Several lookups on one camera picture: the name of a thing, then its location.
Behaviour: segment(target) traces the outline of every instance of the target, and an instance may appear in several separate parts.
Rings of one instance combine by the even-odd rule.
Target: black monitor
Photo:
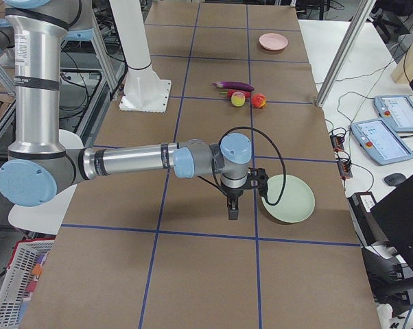
[[[413,174],[372,207],[371,213],[413,271]]]

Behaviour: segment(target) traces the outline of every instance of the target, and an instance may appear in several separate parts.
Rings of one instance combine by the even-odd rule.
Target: yellow ball
[[[243,104],[245,104],[245,94],[236,91],[235,93],[232,94],[231,96],[231,103],[235,106],[235,107],[240,107],[243,106]]]

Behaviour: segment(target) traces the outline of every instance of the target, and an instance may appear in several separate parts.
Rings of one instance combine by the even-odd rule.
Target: label sticker
[[[30,35],[28,33],[14,35],[14,48],[16,49],[15,61],[16,65],[27,66],[30,64],[28,54],[28,45],[30,43]]]
[[[371,208],[375,206],[374,200],[371,195],[361,195],[362,203],[365,207],[366,212],[370,212]]]

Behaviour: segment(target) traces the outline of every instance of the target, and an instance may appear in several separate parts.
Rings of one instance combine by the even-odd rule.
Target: plastic basket
[[[18,328],[22,299],[30,294],[25,290],[33,279],[31,271],[39,256],[49,252],[53,244],[53,239],[26,240],[16,244],[0,291],[1,329]]]

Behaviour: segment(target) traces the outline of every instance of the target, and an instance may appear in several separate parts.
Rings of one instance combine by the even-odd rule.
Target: purple eggplant
[[[238,90],[244,90],[244,91],[253,91],[255,89],[250,84],[246,84],[244,82],[236,82],[236,81],[213,82],[213,86],[216,86],[218,88],[238,89]]]

